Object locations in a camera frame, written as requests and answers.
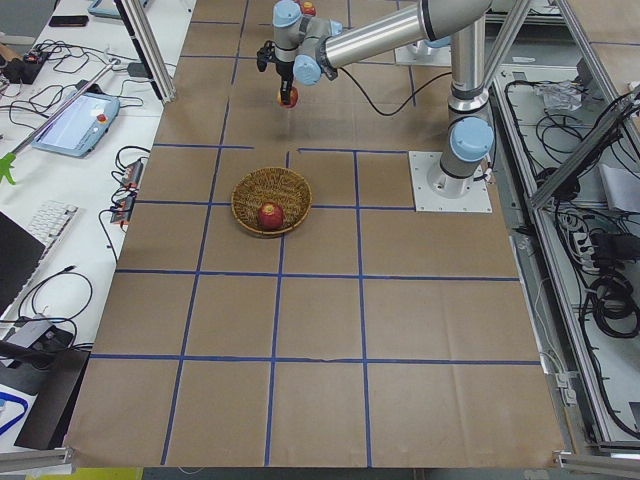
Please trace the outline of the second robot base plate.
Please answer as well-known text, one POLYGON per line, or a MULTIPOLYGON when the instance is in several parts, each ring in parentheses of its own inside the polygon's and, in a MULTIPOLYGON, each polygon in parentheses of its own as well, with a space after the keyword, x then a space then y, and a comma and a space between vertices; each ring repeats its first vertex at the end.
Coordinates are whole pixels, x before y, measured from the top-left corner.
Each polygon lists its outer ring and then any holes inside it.
POLYGON ((395 63, 404 66, 451 67, 449 45, 431 46, 425 42, 396 48, 395 63))

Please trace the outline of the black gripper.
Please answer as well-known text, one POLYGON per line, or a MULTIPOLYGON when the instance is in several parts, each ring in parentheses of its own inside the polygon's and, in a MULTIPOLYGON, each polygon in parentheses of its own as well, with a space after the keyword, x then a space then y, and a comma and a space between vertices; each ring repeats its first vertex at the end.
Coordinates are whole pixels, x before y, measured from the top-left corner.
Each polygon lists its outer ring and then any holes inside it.
POLYGON ((276 71, 281 77, 278 101, 280 104, 290 106, 294 79, 293 66, 295 61, 295 51, 276 48, 274 50, 274 61, 276 71))

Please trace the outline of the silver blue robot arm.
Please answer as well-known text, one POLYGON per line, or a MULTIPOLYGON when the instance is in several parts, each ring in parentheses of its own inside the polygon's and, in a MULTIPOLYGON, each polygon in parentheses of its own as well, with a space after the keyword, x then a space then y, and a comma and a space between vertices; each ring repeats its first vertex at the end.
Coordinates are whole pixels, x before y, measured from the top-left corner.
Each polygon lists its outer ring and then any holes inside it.
POLYGON ((488 117, 484 42, 488 1, 417 1, 367 25, 344 29, 316 15, 301 1, 273 7, 273 37, 256 54, 259 70, 274 64, 280 76, 278 100, 294 105, 294 85, 333 80, 339 70, 423 40, 448 39, 451 48, 450 126, 435 175, 442 183, 471 179, 494 143, 488 117))

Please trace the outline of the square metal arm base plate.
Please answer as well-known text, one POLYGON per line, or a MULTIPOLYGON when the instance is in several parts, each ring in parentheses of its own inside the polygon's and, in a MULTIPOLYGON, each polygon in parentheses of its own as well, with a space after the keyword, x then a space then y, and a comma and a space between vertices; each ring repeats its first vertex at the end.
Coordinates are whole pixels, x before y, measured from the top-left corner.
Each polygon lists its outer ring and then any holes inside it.
POLYGON ((448 177, 440 168, 441 152, 410 151, 409 170, 417 212, 490 214, 491 200, 484 180, 476 181, 480 166, 471 177, 448 177))

